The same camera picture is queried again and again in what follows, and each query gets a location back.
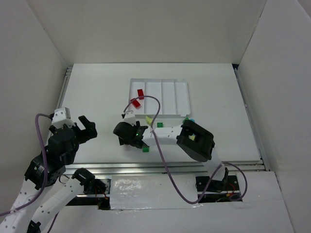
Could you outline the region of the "white tape sheet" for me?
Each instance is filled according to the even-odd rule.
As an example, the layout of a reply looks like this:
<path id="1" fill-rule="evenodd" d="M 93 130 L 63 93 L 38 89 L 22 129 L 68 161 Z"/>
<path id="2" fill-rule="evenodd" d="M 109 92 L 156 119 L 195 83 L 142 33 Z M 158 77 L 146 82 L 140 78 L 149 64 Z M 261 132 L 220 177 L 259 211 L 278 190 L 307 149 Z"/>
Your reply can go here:
<path id="1" fill-rule="evenodd" d="M 110 187 L 112 210 L 190 209 L 167 175 L 113 176 Z"/>

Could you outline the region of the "lime sloped lego brick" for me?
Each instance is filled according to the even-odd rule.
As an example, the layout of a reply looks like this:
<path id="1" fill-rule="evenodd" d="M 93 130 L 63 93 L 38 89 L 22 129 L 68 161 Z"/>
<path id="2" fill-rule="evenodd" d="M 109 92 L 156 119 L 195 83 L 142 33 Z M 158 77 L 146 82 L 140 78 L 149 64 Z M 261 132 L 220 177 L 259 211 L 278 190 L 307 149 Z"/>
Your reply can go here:
<path id="1" fill-rule="evenodd" d="M 148 116 L 145 117 L 145 120 L 146 120 L 146 123 L 147 123 L 148 125 L 151 125 L 152 122 L 153 122 L 153 119 L 150 118 L 150 117 L 148 117 Z"/>

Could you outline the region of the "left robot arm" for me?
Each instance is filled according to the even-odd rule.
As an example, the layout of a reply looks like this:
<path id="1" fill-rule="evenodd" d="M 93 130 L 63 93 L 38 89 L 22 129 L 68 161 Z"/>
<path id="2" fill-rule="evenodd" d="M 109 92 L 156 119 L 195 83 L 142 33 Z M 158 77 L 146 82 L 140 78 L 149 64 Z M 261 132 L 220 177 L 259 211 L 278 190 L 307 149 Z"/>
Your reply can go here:
<path id="1" fill-rule="evenodd" d="M 96 138 L 97 131 L 95 123 L 85 116 L 78 118 L 84 126 L 82 130 L 69 117 L 54 113 L 48 116 L 52 121 L 49 128 L 52 135 L 48 143 L 44 144 L 38 124 L 41 116 L 35 116 L 41 153 L 30 162 L 22 188 L 11 209 L 1 213 L 4 217 L 0 225 L 2 233 L 40 233 L 78 194 L 96 190 L 95 176 L 86 168 L 79 168 L 56 194 L 46 202 L 42 201 L 65 173 L 66 166 L 73 164 L 79 146 Z"/>

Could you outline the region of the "white four-compartment tray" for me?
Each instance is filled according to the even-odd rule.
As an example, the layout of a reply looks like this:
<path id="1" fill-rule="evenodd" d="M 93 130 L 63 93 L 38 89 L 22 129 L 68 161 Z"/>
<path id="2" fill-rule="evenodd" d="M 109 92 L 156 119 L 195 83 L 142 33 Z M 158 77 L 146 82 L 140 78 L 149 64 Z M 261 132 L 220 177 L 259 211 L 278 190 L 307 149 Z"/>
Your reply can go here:
<path id="1" fill-rule="evenodd" d="M 178 79 L 131 79 L 129 100 L 138 96 L 138 91 L 157 98 L 161 109 L 159 115 L 186 117 L 191 114 L 188 83 Z"/>

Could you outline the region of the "red sloped lego brick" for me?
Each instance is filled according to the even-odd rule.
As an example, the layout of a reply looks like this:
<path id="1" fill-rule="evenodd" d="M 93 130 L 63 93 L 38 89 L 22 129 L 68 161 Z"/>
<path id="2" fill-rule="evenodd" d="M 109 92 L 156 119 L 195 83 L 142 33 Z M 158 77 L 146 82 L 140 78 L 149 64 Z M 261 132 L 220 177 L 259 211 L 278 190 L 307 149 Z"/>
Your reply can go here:
<path id="1" fill-rule="evenodd" d="M 141 107 L 141 104 L 139 103 L 139 101 L 135 98 L 130 100 L 131 104 L 136 108 L 139 109 Z"/>

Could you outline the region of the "red studded lego brick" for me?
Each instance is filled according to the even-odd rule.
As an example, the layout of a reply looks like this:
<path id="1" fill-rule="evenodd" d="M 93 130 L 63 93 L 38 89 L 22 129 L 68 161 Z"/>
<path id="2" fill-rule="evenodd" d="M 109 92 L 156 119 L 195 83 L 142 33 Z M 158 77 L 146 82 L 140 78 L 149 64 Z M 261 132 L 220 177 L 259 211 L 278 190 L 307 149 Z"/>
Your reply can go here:
<path id="1" fill-rule="evenodd" d="M 139 99 L 139 100 L 143 100 L 143 99 L 144 99 L 144 92 L 143 92 L 143 89 L 138 89 L 138 90 L 137 90 L 137 93 L 138 93 L 138 99 Z"/>

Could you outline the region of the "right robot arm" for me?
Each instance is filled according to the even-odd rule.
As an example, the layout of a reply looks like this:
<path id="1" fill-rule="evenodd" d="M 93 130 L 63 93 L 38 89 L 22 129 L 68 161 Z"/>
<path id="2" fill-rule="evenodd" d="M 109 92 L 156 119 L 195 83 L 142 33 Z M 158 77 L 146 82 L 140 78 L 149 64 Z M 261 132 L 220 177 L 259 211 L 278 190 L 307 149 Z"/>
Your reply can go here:
<path id="1" fill-rule="evenodd" d="M 203 164 L 212 175 L 208 192 L 221 192 L 227 186 L 228 169 L 214 151 L 214 135 L 191 120 L 185 120 L 174 127 L 152 128 L 120 122 L 113 134 L 119 138 L 120 145 L 128 145 L 138 149 L 156 147 L 158 145 L 178 146 L 191 159 Z"/>

